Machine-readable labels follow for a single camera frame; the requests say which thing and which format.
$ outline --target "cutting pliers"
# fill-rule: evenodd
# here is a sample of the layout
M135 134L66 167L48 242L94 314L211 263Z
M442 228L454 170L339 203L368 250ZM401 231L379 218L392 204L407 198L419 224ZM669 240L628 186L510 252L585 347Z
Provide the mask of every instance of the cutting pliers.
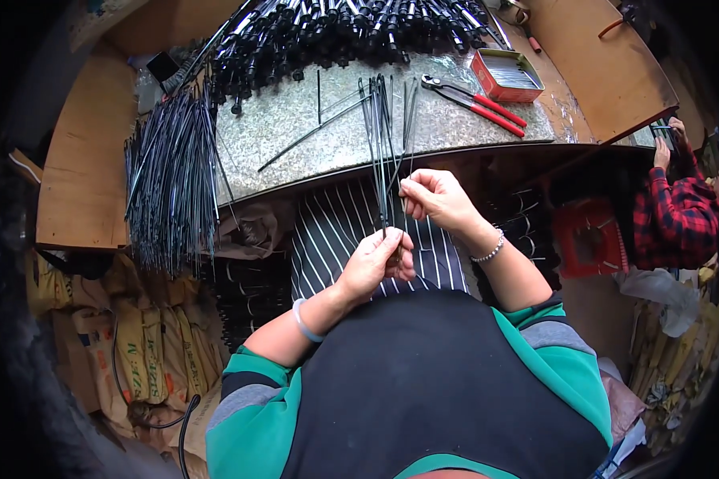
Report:
M489 98L483 97L478 93L470 93L460 87L456 87L451 83L442 81L439 78L433 78L429 75L423 75L421 77L421 86L423 88L428 88L429 90L436 91L443 98L447 98L448 100L453 101L458 105L461 105L463 108L468 108L474 113L477 113L479 116L487 118L491 122L497 124L503 129L507 129L509 132L513 133L519 138L524 137L524 131L522 131L515 125L509 123L508 120L517 123L517 125L522 128L525 128L527 126L527 122L519 118L517 115L514 115L509 110L506 110L501 105L497 104L495 101L490 100ZM461 95L465 95L467 98L462 98L460 95L456 93L451 93L446 89L459 92ZM490 110L500 113L505 118L499 117L497 114L493 113L493 111Z

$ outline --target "green sleeve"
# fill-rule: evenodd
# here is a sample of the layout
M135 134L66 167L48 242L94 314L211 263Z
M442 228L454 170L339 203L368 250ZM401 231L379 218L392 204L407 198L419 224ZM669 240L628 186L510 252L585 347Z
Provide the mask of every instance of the green sleeve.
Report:
M240 347L229 360L224 376L237 372L264 375L280 388L253 383L247 390L240 388L222 398L205 434L209 474L212 479L276 479L288 460L296 430L300 368L288 384L288 368ZM256 396L259 390L268 396ZM224 410L234 412L226 416ZM214 418L223 419L214 422Z
M596 354L567 325L560 297L515 313L494 310L511 347L535 377L584 416L613 446L610 403L596 364ZM533 329L534 345L527 341ZM543 337L544 330L548 336Z

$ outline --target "granite table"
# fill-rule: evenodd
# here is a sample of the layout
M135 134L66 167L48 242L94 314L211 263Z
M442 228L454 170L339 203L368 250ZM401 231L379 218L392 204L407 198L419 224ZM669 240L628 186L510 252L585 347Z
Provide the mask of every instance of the granite table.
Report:
M360 99L357 80L379 73L385 75L391 90L393 77L393 139L397 153L402 148L403 82L420 85L423 74L459 83L469 91L481 92L469 69L471 55L410 55L408 65L371 67L353 61L346 68L320 69L320 99L323 121ZM235 201L259 196L276 188L318 178L340 170L367 166L371 162L361 107L326 125L313 136L292 148L262 172L258 169L280 150L317 126L316 65L304 69L301 82L290 79L256 92L242 103L243 113L231 113L230 102L218 109L217 148L229 188L219 175L219 205L229 202L228 190ZM355 94L344 103L326 110L336 101ZM502 103L527 121L524 138L447 101L436 92L419 86L415 109L415 129L411 134L414 155L448 152L465 148L485 148L525 143L551 143L554 130L544 108L534 103Z

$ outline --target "hand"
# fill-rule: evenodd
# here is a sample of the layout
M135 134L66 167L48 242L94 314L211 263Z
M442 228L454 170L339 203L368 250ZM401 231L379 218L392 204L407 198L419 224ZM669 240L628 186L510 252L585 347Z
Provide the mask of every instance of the hand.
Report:
M397 246L402 244L402 261L392 258ZM351 306L368 301L385 277L412 281L415 270L412 265L412 239L398 228L387 228L386 239L378 230L359 242L336 286Z
M655 138L655 161L652 165L656 168L663 168L664 170L669 167L669 160L671 159L671 150L665 141L661 137Z
M671 117L669 119L669 126L671 127L671 131L674 132L674 137L678 140L680 146L689 145L690 140L687 137L685 124L679 118Z
M400 187L399 195L408 198L405 213L416 220L429 216L440 228L462 236L482 219L449 171L416 169Z

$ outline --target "bracelet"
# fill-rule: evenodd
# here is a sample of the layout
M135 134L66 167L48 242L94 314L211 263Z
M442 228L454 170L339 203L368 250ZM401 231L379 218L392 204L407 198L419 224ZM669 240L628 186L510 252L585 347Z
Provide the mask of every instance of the bracelet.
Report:
M500 228L496 228L499 232L499 244L495 247L493 251L490 252L487 256L483 257L473 257L469 256L469 259L471 259L474 263L484 263L485 261L489 261L495 257L496 254L499 253L499 250L503 247L504 244L504 234L503 230Z
M311 330L307 327L307 325L304 324L304 321L301 320L301 304L306 302L307 301L305 299L299 298L296 300L295 303L293 303L293 316L296 317L298 329L301 330L304 336L306 336L311 342L322 342L322 340L325 339L325 336L317 336L316 334L312 333Z

